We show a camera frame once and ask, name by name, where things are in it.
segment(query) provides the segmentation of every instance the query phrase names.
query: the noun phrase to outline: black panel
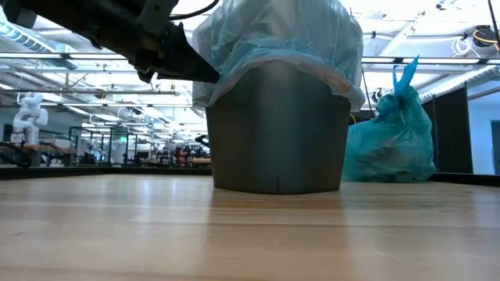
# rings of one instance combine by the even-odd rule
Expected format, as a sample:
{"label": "black panel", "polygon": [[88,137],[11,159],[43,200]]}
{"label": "black panel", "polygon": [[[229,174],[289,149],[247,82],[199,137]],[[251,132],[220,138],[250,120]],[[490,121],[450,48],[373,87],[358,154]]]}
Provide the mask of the black panel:
{"label": "black panel", "polygon": [[434,124],[434,164],[438,171],[473,173],[467,89],[435,98],[423,108]]}
{"label": "black panel", "polygon": [[10,141],[10,135],[13,133],[13,126],[10,124],[6,124],[3,127],[3,141]]}
{"label": "black panel", "polygon": [[471,184],[484,187],[500,187],[500,176],[460,173],[435,173],[427,181],[436,183]]}

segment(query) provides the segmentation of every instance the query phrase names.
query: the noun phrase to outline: fluorescent light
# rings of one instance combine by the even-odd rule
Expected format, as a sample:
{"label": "fluorescent light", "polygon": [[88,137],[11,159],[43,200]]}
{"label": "fluorescent light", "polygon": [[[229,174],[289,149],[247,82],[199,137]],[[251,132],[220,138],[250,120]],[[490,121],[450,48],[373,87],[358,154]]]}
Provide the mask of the fluorescent light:
{"label": "fluorescent light", "polygon": [[101,104],[62,104],[64,106],[100,107]]}
{"label": "fluorescent light", "polygon": [[65,98],[62,98],[58,96],[57,94],[42,94],[44,99],[47,101],[54,101],[54,102],[64,102],[66,101]]}
{"label": "fluorescent light", "polygon": [[104,119],[106,121],[120,121],[121,119],[116,116],[111,116],[107,114],[96,114],[95,117]]}
{"label": "fluorescent light", "polygon": [[150,108],[150,107],[144,107],[140,109],[144,114],[155,118],[155,119],[160,119],[160,118],[165,118],[163,113],[161,113],[158,109]]}
{"label": "fluorescent light", "polygon": [[[404,63],[412,62],[409,59],[404,59]],[[476,64],[479,59],[419,59],[419,64]]]}
{"label": "fluorescent light", "polygon": [[0,59],[62,59],[60,54],[54,53],[15,53],[3,52],[0,53]]}
{"label": "fluorescent light", "polygon": [[125,57],[118,54],[69,54],[71,59],[94,59],[94,60],[126,60]]}
{"label": "fluorescent light", "polygon": [[393,63],[393,58],[362,58],[361,63]]}
{"label": "fluorescent light", "polygon": [[149,126],[151,125],[150,123],[121,123],[122,125],[125,126]]}
{"label": "fluorescent light", "polygon": [[153,105],[155,108],[192,108],[193,105]]}
{"label": "fluorescent light", "polygon": [[98,138],[98,137],[111,137],[111,136],[110,136],[110,135],[108,135],[108,134],[107,134],[107,135],[105,134],[104,136],[102,136],[102,135],[101,135],[101,134],[99,134],[99,133],[94,133],[94,135],[93,135],[93,136],[91,136],[89,133],[82,133],[82,134],[81,134],[81,137],[95,137],[95,138]]}
{"label": "fluorescent light", "polygon": [[149,132],[149,128],[143,128],[143,127],[134,128],[134,130],[138,130],[138,131],[141,131],[143,133],[148,133]]}
{"label": "fluorescent light", "polygon": [[5,84],[2,84],[2,83],[0,83],[0,87],[1,87],[3,90],[12,90],[12,89],[13,89],[13,87],[10,87],[10,86],[5,85]]}
{"label": "fluorescent light", "polygon": [[86,111],[84,111],[84,110],[81,110],[81,109],[79,109],[79,108],[74,108],[73,106],[68,106],[68,108],[69,108],[71,111],[74,111],[74,112],[79,113],[79,114],[81,114],[81,115],[86,115],[86,116],[87,116],[87,115],[90,115],[90,113],[88,113],[88,112],[86,112]]}
{"label": "fluorescent light", "polygon": [[145,107],[148,105],[137,105],[137,104],[108,104],[109,107]]}
{"label": "fluorescent light", "polygon": [[71,30],[67,29],[57,29],[57,30],[44,30],[38,32],[41,35],[62,35],[62,34],[71,34]]}

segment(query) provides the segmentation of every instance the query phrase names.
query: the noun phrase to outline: wooden table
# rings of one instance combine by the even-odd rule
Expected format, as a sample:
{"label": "wooden table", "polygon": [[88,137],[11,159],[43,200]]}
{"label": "wooden table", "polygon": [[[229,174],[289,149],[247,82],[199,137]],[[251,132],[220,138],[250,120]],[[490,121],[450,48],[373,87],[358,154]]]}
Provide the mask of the wooden table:
{"label": "wooden table", "polygon": [[0,181],[0,280],[498,280],[500,189],[345,183],[266,196],[211,177]]}

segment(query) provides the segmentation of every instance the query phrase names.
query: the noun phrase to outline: trash can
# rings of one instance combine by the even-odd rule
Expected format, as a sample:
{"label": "trash can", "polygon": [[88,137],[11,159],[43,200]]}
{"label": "trash can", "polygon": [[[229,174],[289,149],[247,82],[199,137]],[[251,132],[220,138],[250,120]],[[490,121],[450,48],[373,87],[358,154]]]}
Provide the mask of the trash can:
{"label": "trash can", "polygon": [[350,110],[347,98],[289,63],[250,69],[206,109],[215,188],[338,190]]}

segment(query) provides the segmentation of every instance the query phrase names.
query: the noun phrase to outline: trash bag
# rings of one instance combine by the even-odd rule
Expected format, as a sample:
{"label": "trash bag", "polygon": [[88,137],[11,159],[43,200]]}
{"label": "trash bag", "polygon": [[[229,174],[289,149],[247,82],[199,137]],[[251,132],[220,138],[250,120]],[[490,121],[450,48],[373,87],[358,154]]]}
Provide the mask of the trash bag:
{"label": "trash bag", "polygon": [[349,127],[342,179],[346,181],[414,183],[427,180],[433,163],[432,122],[410,86],[418,57],[397,81],[394,94],[380,99],[378,116]]}
{"label": "trash bag", "polygon": [[250,70],[282,61],[321,79],[357,111],[363,31],[338,0],[225,0],[193,33],[193,46],[221,73],[195,82],[194,105],[212,106]]}

